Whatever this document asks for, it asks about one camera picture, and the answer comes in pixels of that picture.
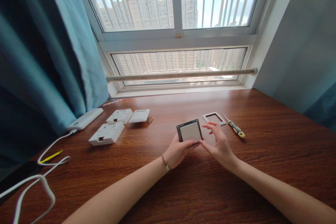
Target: wooden desk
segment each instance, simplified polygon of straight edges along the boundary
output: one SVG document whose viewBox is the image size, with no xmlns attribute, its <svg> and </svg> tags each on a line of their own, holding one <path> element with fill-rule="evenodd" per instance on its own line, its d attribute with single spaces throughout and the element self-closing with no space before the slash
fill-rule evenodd
<svg viewBox="0 0 336 224">
<path fill-rule="evenodd" d="M 150 109 L 152 124 L 127 124 L 117 142 L 93 147 L 89 138 L 116 109 Z M 336 208 L 336 134 L 257 90 L 234 90 L 127 98 L 103 107 L 86 129 L 60 140 L 72 159 L 47 176 L 56 196 L 40 223 L 61 223 L 96 193 L 159 157 L 176 125 L 210 112 L 224 112 L 246 134 L 246 142 L 222 126 L 233 152 L 269 175 Z M 214 143 L 206 129 L 206 141 Z M 22 189 L 0 208 L 11 223 Z M 27 193 L 20 223 L 31 223 L 49 206 L 40 184 Z M 121 223 L 287 223 L 268 201 L 221 167 L 201 146 L 164 176 Z"/>
</svg>

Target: hand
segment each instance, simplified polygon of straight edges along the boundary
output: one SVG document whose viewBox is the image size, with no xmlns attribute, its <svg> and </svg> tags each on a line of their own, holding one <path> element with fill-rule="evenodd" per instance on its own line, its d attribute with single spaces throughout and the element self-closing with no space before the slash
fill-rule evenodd
<svg viewBox="0 0 336 224">
<path fill-rule="evenodd" d="M 230 170 L 233 168 L 238 158 L 233 154 L 226 135 L 217 122 L 208 122 L 202 127 L 211 130 L 209 134 L 214 134 L 216 138 L 215 146 L 211 146 L 205 141 L 198 141 L 204 149 L 207 150 L 222 166 Z"/>
<path fill-rule="evenodd" d="M 189 152 L 199 146 L 199 144 L 193 145 L 194 143 L 195 140 L 180 142 L 178 134 L 174 136 L 168 149 L 163 154 L 163 158 L 170 170 L 178 166 Z"/>
</svg>

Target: charging cable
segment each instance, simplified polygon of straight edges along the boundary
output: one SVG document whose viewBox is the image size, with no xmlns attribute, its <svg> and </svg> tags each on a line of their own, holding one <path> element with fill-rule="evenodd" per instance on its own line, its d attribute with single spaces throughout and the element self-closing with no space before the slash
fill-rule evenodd
<svg viewBox="0 0 336 224">
<path fill-rule="evenodd" d="M 54 164 L 44 164 L 41 163 L 41 159 L 42 157 L 47 153 L 48 150 L 50 150 L 50 148 L 57 143 L 60 139 L 70 136 L 71 134 L 75 133 L 77 130 L 73 129 L 72 131 L 70 131 L 69 134 L 62 136 L 60 138 L 58 138 L 56 141 L 54 141 L 43 153 L 42 155 L 38 158 L 37 163 L 39 165 L 42 166 L 53 166 L 49 171 L 47 171 L 45 174 L 43 175 L 34 175 L 31 177 L 28 177 L 24 180 L 22 180 L 21 182 L 17 183 L 16 185 L 12 186 L 11 188 L 9 188 L 8 190 L 4 191 L 3 193 L 0 194 L 0 198 L 2 198 L 3 196 L 5 196 L 6 194 L 10 193 L 11 191 L 15 190 L 16 188 L 20 187 L 21 185 L 25 184 L 26 182 L 36 179 L 33 183 L 31 183 L 20 195 L 17 204 L 16 204 L 16 209 L 15 209 L 15 216 L 14 216 L 14 220 L 13 220 L 13 224 L 18 224 L 19 222 L 19 217 L 20 217 L 20 211 L 21 211 L 21 204 L 23 201 L 23 198 L 26 194 L 26 192 L 33 186 L 35 185 L 38 181 L 42 182 L 42 185 L 44 187 L 44 190 L 46 191 L 46 193 L 48 194 L 49 198 L 51 199 L 51 203 L 49 208 L 47 209 L 47 211 L 45 211 L 40 217 L 38 217 L 32 224 L 35 224 L 36 222 L 38 222 L 40 219 L 42 219 L 54 206 L 56 198 L 54 193 L 52 192 L 52 190 L 50 189 L 47 179 L 45 178 L 45 176 L 47 176 L 50 172 L 52 172 L 57 166 L 62 165 L 66 162 L 68 162 L 70 156 L 66 156 L 65 158 L 63 158 L 61 161 L 59 161 L 58 163 L 54 163 Z"/>
<path fill-rule="evenodd" d="M 65 135 L 65 136 L 62 136 L 62 137 L 60 137 L 60 138 L 58 138 L 55 142 L 53 142 L 51 145 L 49 145 L 49 147 L 41 154 L 41 156 L 38 158 L 38 160 L 37 160 L 37 163 L 39 164 L 39 165 L 42 165 L 42 166 L 54 166 L 54 165 L 57 165 L 58 163 L 54 163 L 54 164 L 50 164 L 50 163 L 41 163 L 41 160 L 42 160 L 42 158 L 43 158 L 43 156 L 48 152 L 48 150 L 50 150 L 51 149 L 51 147 L 52 146 L 54 146 L 54 144 L 55 143 L 57 143 L 59 140 L 61 140 L 62 138 L 64 138 L 64 137 L 68 137 L 68 136 L 70 136 L 71 134 L 73 134 L 73 133 L 75 133 L 75 132 L 77 132 L 77 130 L 76 129 L 73 129 L 72 131 L 70 131 L 69 132 L 69 134 L 67 134 L 67 135 Z"/>
</svg>

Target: teal curtain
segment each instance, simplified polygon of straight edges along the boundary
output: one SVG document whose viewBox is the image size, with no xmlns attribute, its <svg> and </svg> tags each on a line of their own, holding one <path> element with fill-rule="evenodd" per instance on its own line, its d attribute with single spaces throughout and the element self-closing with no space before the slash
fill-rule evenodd
<svg viewBox="0 0 336 224">
<path fill-rule="evenodd" d="M 35 155 L 108 92 L 82 0 L 0 0 L 0 6 L 4 167 Z"/>
<path fill-rule="evenodd" d="M 336 132 L 336 82 L 304 112 L 304 115 Z"/>
</svg>

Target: windowsill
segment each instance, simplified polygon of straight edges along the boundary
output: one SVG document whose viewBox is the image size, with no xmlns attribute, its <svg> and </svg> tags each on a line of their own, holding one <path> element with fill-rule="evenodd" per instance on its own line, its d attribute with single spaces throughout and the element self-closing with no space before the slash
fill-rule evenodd
<svg viewBox="0 0 336 224">
<path fill-rule="evenodd" d="M 164 90 L 143 90 L 143 91 L 128 91 L 118 92 L 112 98 L 136 97 L 136 96 L 153 96 L 153 95 L 170 95 L 177 93 L 198 93 L 198 92 L 212 92 L 223 90 L 248 89 L 245 86 L 217 86 L 217 87 L 194 87 L 185 89 L 164 89 Z"/>
</svg>

